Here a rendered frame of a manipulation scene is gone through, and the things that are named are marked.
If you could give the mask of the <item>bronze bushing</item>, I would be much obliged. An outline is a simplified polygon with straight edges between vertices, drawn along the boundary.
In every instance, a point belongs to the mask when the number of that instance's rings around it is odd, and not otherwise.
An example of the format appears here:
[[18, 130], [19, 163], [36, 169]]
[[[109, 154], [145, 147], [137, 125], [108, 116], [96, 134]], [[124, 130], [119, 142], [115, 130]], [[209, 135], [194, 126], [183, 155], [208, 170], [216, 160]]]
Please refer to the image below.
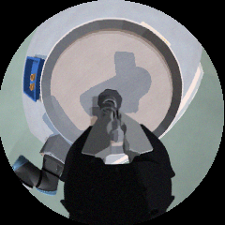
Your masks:
[[[31, 86], [31, 85], [32, 85], [32, 86]], [[30, 84], [30, 89], [31, 89], [31, 90], [34, 90], [34, 89], [35, 89], [34, 86], [35, 86], [35, 83], [31, 83], [31, 84]]]
[[35, 79], [35, 77], [36, 77], [36, 73], [31, 74], [31, 81], [33, 81]]

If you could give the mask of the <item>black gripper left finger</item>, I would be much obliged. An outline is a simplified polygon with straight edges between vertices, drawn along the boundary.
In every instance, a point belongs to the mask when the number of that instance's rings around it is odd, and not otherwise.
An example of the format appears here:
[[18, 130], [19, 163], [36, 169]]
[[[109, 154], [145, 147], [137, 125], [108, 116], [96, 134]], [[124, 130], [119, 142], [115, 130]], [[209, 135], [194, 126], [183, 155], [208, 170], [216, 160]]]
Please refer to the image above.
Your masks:
[[[65, 182], [71, 171], [84, 164], [95, 163], [95, 158], [101, 158], [105, 163], [112, 150], [111, 137], [114, 111], [111, 110], [90, 126], [69, 148], [64, 170], [59, 177]], [[107, 132], [108, 131], [108, 132]]]

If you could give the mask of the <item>blue open crate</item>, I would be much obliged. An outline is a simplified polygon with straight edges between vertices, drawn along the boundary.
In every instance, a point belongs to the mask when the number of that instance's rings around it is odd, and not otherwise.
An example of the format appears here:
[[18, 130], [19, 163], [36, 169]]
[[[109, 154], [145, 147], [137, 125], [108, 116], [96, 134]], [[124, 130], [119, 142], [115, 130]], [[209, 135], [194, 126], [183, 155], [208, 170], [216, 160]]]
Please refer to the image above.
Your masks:
[[[23, 92], [29, 96], [32, 100], [37, 102], [38, 99], [41, 99], [40, 95], [40, 77], [41, 71], [46, 58], [37, 58], [36, 56], [27, 56], [24, 74], [23, 74]], [[36, 73], [36, 78], [31, 81], [31, 74]], [[30, 90], [30, 83], [35, 83], [35, 91]], [[35, 95], [34, 95], [35, 94]]]

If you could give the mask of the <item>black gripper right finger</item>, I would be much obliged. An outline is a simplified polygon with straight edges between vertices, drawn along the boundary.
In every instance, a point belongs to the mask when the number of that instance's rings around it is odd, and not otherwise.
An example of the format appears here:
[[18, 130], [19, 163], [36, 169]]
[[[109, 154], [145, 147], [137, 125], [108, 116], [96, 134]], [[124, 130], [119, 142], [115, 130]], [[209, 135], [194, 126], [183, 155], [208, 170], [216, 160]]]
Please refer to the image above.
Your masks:
[[135, 156], [140, 156], [141, 161], [154, 162], [162, 166], [171, 178], [175, 177], [168, 152], [161, 140], [143, 124], [120, 110], [116, 111], [117, 119], [121, 119], [120, 128], [124, 132], [123, 151], [128, 156], [129, 163]]

